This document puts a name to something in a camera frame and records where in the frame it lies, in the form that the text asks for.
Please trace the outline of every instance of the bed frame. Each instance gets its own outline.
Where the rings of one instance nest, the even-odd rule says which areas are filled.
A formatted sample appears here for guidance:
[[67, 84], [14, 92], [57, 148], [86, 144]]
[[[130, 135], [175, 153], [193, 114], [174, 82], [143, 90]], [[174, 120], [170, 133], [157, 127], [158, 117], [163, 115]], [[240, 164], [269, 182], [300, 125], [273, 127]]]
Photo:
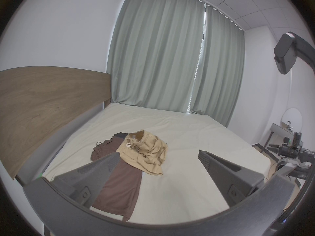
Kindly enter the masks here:
[[11, 178], [19, 173], [29, 183], [110, 98], [107, 73], [54, 66], [0, 72], [0, 160]]

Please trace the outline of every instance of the wooden headboard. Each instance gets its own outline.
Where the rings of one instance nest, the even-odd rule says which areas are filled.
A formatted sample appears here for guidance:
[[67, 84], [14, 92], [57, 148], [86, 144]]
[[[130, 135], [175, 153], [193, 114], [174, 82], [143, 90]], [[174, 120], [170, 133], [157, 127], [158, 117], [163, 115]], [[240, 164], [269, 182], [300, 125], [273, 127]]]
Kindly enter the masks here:
[[0, 72], [0, 160], [10, 176], [58, 129], [110, 97], [106, 73], [53, 66]]

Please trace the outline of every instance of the bed sheet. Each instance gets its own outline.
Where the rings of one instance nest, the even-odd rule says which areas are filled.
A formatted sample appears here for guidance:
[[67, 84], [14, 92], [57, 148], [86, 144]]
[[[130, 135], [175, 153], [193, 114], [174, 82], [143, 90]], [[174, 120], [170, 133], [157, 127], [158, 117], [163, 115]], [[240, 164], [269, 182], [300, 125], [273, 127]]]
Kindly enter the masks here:
[[[168, 145], [163, 175], [143, 174], [139, 198], [129, 220], [141, 224], [173, 224], [205, 218], [229, 208], [198, 160], [205, 150], [265, 176], [270, 160], [209, 116], [111, 103], [66, 142], [43, 176], [49, 181], [90, 163], [96, 142], [118, 132], [145, 129]], [[100, 214], [122, 220], [91, 207]]]

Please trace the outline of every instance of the gray-green curtain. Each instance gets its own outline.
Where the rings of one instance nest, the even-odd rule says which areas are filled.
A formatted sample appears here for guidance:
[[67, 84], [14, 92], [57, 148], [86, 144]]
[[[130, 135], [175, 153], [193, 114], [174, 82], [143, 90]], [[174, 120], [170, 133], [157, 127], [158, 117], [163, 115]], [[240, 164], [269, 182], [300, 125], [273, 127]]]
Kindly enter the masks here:
[[203, 19], [199, 0], [125, 0], [107, 63], [112, 100], [186, 112]]
[[244, 32], [218, 10], [207, 6], [203, 55], [191, 98], [191, 111], [227, 126], [244, 67]]

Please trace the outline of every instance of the pile of clothes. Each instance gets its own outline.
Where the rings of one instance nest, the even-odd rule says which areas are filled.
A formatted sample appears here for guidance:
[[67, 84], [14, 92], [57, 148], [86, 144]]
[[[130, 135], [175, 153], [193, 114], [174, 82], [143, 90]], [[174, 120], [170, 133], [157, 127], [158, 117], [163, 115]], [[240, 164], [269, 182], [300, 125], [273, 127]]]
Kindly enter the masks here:
[[93, 149], [92, 161], [119, 152], [120, 162], [92, 206], [122, 215], [123, 221], [128, 221], [138, 200], [142, 172], [163, 175], [161, 164], [165, 161], [167, 150], [164, 141], [145, 130], [117, 133], [110, 140], [99, 143]]

